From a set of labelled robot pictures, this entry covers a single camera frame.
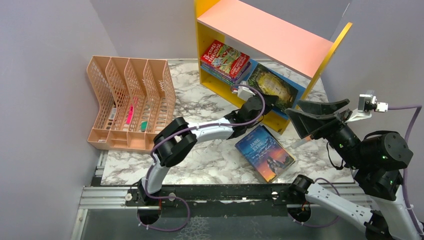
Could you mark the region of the dark green Alice book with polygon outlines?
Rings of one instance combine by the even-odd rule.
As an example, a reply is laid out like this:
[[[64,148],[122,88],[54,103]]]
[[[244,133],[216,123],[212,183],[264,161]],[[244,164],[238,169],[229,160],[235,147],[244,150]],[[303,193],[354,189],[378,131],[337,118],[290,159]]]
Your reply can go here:
[[[282,113],[285,113],[287,108],[291,108],[294,105],[299,92],[288,81],[260,63],[256,65],[247,78],[247,83],[263,94],[277,96],[278,100],[275,103],[275,107]]]

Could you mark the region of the purple 52-storey treehouse book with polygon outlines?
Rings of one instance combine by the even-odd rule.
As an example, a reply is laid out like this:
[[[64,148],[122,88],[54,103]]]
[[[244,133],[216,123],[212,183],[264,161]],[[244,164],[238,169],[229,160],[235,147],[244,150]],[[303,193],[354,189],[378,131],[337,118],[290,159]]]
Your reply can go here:
[[[247,65],[241,70],[241,72],[235,78],[227,76],[227,75],[226,76],[230,77],[232,80],[236,81],[236,84],[238,84],[241,81],[243,81],[246,78],[246,76],[249,74],[251,65],[252,63],[249,61]]]

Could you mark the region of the green 104-storey treehouse book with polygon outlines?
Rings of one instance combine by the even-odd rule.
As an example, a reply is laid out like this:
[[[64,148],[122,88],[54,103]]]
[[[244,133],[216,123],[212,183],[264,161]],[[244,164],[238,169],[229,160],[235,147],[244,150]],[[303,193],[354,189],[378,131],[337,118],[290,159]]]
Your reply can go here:
[[[206,71],[207,73],[211,74],[215,78],[219,79],[220,81],[232,86],[235,85],[237,82],[230,77],[224,75],[223,73],[219,72],[218,70],[213,69],[212,67],[207,66],[206,64],[202,63],[200,65],[201,69]]]

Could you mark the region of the Jane Eyre book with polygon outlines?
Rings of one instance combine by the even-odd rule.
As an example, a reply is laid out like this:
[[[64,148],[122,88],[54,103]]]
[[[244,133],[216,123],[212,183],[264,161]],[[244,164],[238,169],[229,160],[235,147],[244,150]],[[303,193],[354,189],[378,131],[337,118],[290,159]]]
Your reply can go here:
[[[267,183],[272,183],[296,161],[264,125],[245,135],[235,148]]]

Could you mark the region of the red 13-storey treehouse book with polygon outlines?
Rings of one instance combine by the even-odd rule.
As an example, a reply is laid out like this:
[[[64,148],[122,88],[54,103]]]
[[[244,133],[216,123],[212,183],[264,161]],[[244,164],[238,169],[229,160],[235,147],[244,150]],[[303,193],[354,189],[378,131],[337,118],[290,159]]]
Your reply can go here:
[[[250,62],[250,56],[215,39],[200,56],[200,61],[220,73],[235,78]]]

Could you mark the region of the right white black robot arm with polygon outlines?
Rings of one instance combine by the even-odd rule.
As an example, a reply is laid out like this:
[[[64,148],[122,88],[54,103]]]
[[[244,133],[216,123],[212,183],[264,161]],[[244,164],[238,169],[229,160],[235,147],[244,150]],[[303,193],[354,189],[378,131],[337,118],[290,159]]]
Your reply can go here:
[[[300,138],[325,139],[345,166],[355,170],[354,180],[376,204],[377,209],[359,204],[298,175],[288,190],[289,199],[319,205],[364,233],[368,240],[421,240],[424,226],[405,197],[405,176],[413,152],[396,131],[380,130],[359,139],[348,122],[359,113],[378,110],[377,103],[364,103],[360,110],[347,109],[348,99],[337,102],[300,100],[286,114]]]

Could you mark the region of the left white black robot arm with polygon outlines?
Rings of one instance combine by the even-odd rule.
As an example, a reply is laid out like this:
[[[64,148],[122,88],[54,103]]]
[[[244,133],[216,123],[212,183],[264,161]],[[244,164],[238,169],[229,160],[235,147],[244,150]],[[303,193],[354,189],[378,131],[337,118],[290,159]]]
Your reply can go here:
[[[255,94],[239,109],[209,122],[189,123],[183,117],[175,118],[153,139],[153,164],[138,182],[138,199],[147,206],[155,203],[170,168],[181,163],[196,144],[244,135],[272,110],[277,100],[276,95]]]

